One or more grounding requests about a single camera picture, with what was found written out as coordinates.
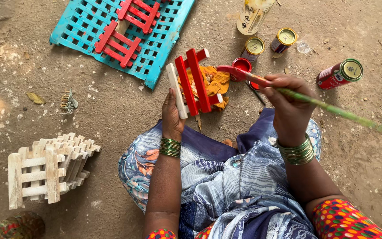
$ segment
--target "red polka dot fabric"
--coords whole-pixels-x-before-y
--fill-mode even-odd
[[[320,239],[382,239],[382,230],[351,203],[331,199],[313,209]]]
[[[210,231],[212,231],[213,226],[206,227],[203,231],[200,231],[200,233],[195,236],[195,239],[207,239],[209,237]]]
[[[171,230],[159,229],[151,232],[146,239],[176,239],[176,236]]]

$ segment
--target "gold can lid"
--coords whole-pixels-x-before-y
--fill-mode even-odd
[[[245,47],[248,52],[251,52],[254,55],[259,55],[263,52],[265,44],[263,43],[262,39],[258,37],[251,37],[247,40]]]
[[[360,68],[359,64],[352,60],[344,63],[343,71],[347,77],[352,79],[357,79],[362,74],[362,69]]]
[[[295,40],[296,40],[296,37],[295,37],[295,33],[293,30],[291,29],[282,29],[279,33],[278,33],[278,39],[279,41],[286,45],[286,46],[289,46],[289,45],[292,45],[294,44]]]

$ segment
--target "red wooden frame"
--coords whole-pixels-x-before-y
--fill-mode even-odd
[[[140,52],[141,47],[139,46],[139,43],[141,42],[141,39],[139,37],[136,37],[134,41],[128,39],[124,35],[119,34],[115,31],[117,27],[117,22],[112,20],[109,25],[107,25],[104,28],[104,33],[102,33],[98,38],[100,39],[98,42],[95,42],[95,51],[100,54],[101,52],[106,53],[110,57],[115,58],[120,62],[120,66],[122,68],[125,68],[127,66],[132,66],[132,62],[130,59],[135,60],[137,58],[137,55],[134,53],[135,51]],[[115,37],[121,42],[129,45],[129,49],[126,49],[124,46],[121,46],[116,41],[110,39],[110,37]],[[125,54],[124,56],[121,56],[120,54],[116,53],[115,51],[111,50],[108,46],[112,46],[118,51]]]
[[[204,85],[203,75],[200,70],[199,61],[209,57],[207,50],[203,49],[198,53],[195,49],[190,49],[186,52],[187,59],[183,60],[182,56],[175,59],[176,69],[178,71],[179,78],[181,79],[182,89],[184,91],[185,99],[187,101],[188,110],[191,116],[198,114],[198,109],[201,109],[203,113],[211,112],[211,105],[217,104],[220,101],[218,95],[207,96],[206,88]],[[195,88],[199,101],[194,99],[191,84],[186,72],[187,68],[191,69],[191,74],[194,79]]]
[[[139,11],[131,4],[135,4],[138,7],[142,8],[146,12],[149,13],[147,16],[145,13]],[[156,21],[154,20],[155,17],[160,17],[160,13],[158,12],[160,3],[154,2],[154,6],[150,7],[149,5],[145,4],[141,0],[125,0],[120,1],[120,9],[116,10],[117,17],[119,20],[128,20],[130,23],[134,24],[135,26],[142,29],[142,32],[144,34],[151,33],[153,29],[151,29],[151,26],[156,25]],[[134,14],[136,17],[139,17],[140,19],[145,21],[145,24],[142,23],[140,20],[136,19],[135,17],[127,14],[127,12],[130,12]]]

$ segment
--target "open paint can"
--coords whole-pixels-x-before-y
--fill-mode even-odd
[[[252,88],[253,90],[255,90],[255,91],[260,90],[260,86],[258,84],[251,82],[251,81],[249,81],[248,84],[249,84],[250,88]]]
[[[232,62],[232,66],[249,73],[251,72],[251,69],[252,69],[250,61],[242,57],[235,59]],[[244,79],[236,79],[233,75],[231,75],[231,80],[235,82],[240,82],[240,81],[243,81]]]

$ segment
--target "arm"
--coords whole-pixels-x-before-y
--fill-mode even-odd
[[[285,87],[316,97],[303,79],[284,74],[265,78],[272,82],[273,87]],[[278,143],[287,148],[301,145],[306,139],[306,127],[315,106],[284,96],[272,87],[261,91],[275,106],[273,126],[278,133]],[[285,170],[294,197],[303,205],[310,219],[313,208],[324,200],[347,200],[316,159],[304,165],[285,162]]]
[[[175,92],[169,89],[162,108],[162,137],[181,142],[185,120],[179,118],[175,102]],[[178,234],[181,189],[180,159],[159,154],[151,175],[143,238],[161,228]]]

